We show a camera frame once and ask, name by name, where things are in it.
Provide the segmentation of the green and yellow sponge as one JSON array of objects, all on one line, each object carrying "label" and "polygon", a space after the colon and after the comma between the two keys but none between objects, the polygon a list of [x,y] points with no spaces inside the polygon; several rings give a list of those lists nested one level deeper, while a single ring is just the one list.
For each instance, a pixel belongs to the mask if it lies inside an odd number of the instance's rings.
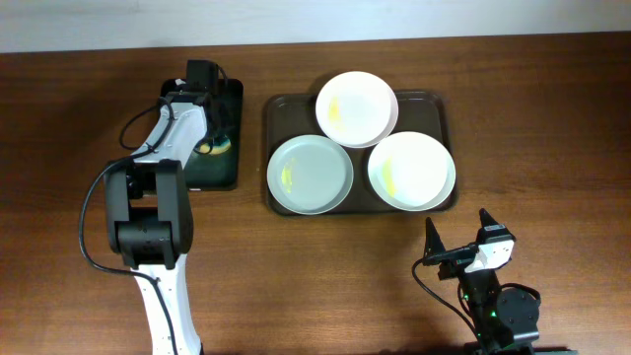
[{"label": "green and yellow sponge", "polygon": [[229,138],[216,138],[210,141],[201,141],[195,148],[194,152],[199,155],[218,156],[226,153],[232,147]]}]

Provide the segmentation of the light grey plate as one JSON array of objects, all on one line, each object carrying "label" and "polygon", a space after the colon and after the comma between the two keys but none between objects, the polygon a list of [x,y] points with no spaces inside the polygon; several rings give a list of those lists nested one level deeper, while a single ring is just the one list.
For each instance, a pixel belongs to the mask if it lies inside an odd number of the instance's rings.
[{"label": "light grey plate", "polygon": [[285,209],[318,215],[337,207],[350,193],[354,169],[348,153],[320,135],[300,135],[271,155],[266,173],[271,196]]}]

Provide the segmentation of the pale pink plate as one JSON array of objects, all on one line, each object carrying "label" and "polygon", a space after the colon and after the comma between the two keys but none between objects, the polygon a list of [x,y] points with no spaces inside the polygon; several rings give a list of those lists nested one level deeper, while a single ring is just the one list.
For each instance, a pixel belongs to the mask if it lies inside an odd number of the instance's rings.
[{"label": "pale pink plate", "polygon": [[316,96],[315,117],[321,131],[354,149],[378,144],[393,131],[399,107],[390,85],[362,71],[344,72],[327,81]]}]

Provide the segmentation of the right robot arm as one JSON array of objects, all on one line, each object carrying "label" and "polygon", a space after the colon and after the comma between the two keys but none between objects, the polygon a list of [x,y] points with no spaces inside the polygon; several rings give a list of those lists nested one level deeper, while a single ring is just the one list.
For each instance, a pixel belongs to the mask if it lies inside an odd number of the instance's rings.
[{"label": "right robot arm", "polygon": [[516,237],[485,209],[474,242],[447,249],[433,221],[425,221],[426,242],[419,263],[437,265],[440,280],[456,279],[461,317],[476,341],[467,354],[532,354],[539,338],[537,322],[541,296],[518,283],[499,282],[496,271],[511,260]]}]

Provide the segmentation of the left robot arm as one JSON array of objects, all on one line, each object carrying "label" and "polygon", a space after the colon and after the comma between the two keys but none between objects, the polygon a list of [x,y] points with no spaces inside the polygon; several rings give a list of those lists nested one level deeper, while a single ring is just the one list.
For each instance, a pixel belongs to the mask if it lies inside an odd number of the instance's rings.
[{"label": "left robot arm", "polygon": [[226,134],[234,122],[224,100],[242,91],[230,79],[170,81],[146,140],[102,176],[109,246],[137,282],[155,354],[203,351],[186,286],[193,215],[184,170],[194,155],[229,150]]}]

